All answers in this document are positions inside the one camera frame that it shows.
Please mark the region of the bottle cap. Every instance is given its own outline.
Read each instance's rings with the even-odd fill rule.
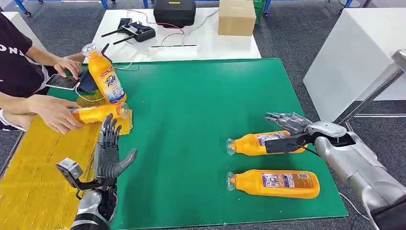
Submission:
[[[129,111],[130,111],[130,108],[128,107],[128,105],[126,103],[121,103],[120,106],[117,106],[117,114],[122,118],[128,118]]]
[[[236,152],[236,144],[233,139],[227,139],[227,153],[233,155]]]
[[[102,49],[97,44],[90,43],[82,48],[82,54],[88,58],[97,58],[98,56],[102,55],[101,50]]]
[[[232,172],[227,173],[227,190],[233,191],[236,188],[236,175]]]

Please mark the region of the person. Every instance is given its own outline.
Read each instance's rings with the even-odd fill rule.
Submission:
[[[36,48],[0,13],[0,129],[26,131],[36,114],[56,132],[80,128],[69,112],[79,106],[47,96],[45,83],[53,74],[66,76],[65,69],[78,78],[83,60],[82,54],[58,57]]]

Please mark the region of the red wire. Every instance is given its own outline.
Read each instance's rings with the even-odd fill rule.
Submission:
[[[177,27],[177,26],[175,26],[175,25],[169,24],[169,23],[150,23],[150,22],[148,22],[148,15],[147,15],[146,13],[144,13],[144,12],[141,12],[141,11],[134,11],[134,10],[128,10],[128,11],[133,11],[133,12],[137,12],[137,13],[142,13],[142,14],[144,14],[145,17],[147,18],[147,23],[148,23],[148,24],[170,25],[170,26],[173,26],[173,27],[179,29],[180,31],[182,31],[182,34],[183,34],[183,35],[185,34],[185,32],[184,32],[182,29],[180,29],[179,27]]]

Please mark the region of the orange bottle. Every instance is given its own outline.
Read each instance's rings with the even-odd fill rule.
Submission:
[[[230,155],[238,152],[248,156],[281,154],[283,152],[267,153],[265,148],[265,141],[286,138],[289,136],[290,133],[288,131],[282,130],[268,133],[247,134],[242,138],[236,140],[227,139],[227,152]],[[300,148],[292,153],[303,151],[304,149]]]
[[[316,175],[295,170],[248,170],[227,174],[227,189],[242,190],[251,195],[311,199],[318,196],[320,184]]]
[[[109,114],[113,114],[113,118],[128,118],[128,110],[127,104],[121,103],[71,109],[70,112],[77,121],[87,124],[102,122]]]
[[[89,59],[89,72],[103,97],[111,104],[125,102],[127,96],[114,72],[110,61],[102,55],[101,48],[93,43],[82,48]]]

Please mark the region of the green table mat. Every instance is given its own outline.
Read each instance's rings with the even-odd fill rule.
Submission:
[[[115,64],[124,67],[126,64]],[[303,115],[280,59],[173,61],[116,70],[133,110],[120,156],[138,156],[118,178],[113,229],[224,225],[343,217],[348,213],[323,159],[310,152],[229,156],[227,138],[281,130],[265,112]],[[74,92],[50,90],[74,100]],[[314,199],[248,195],[226,188],[227,172],[308,170]]]

